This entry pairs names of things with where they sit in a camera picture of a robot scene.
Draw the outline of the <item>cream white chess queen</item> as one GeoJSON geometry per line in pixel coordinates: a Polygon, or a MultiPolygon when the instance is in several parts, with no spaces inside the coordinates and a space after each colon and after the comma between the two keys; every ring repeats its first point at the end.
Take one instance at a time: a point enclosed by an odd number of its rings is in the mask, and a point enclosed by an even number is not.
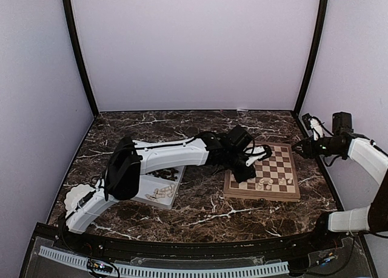
{"type": "Polygon", "coordinates": [[[272,190],[272,185],[273,185],[273,180],[272,179],[268,179],[267,183],[266,183],[266,191],[271,191],[272,190]]]}

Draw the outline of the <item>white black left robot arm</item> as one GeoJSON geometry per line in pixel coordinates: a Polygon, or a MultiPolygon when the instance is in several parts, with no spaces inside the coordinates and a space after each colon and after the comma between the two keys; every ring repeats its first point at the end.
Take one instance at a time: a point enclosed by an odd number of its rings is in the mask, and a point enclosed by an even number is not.
{"type": "Polygon", "coordinates": [[[117,202],[130,200],[139,191],[140,178],[149,172],[180,166],[222,166],[239,181],[255,176],[254,162],[267,155],[246,131],[236,135],[201,132],[184,141],[139,144],[124,137],[94,186],[77,185],[67,193],[66,212],[58,223],[61,240],[72,251],[85,247],[89,224],[117,202]]]}

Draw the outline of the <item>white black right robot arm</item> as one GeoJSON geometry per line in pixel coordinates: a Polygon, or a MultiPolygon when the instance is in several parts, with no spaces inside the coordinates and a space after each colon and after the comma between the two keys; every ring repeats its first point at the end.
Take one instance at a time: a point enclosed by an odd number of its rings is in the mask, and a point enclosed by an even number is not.
{"type": "Polygon", "coordinates": [[[354,132],[352,114],[337,112],[332,115],[332,130],[310,114],[302,121],[312,135],[292,146],[302,158],[332,157],[327,167],[338,158],[350,159],[361,166],[378,184],[372,203],[363,208],[322,214],[320,228],[309,237],[315,250],[322,250],[333,239],[333,232],[367,232],[377,236],[387,231],[387,153],[374,140],[354,132]]]}

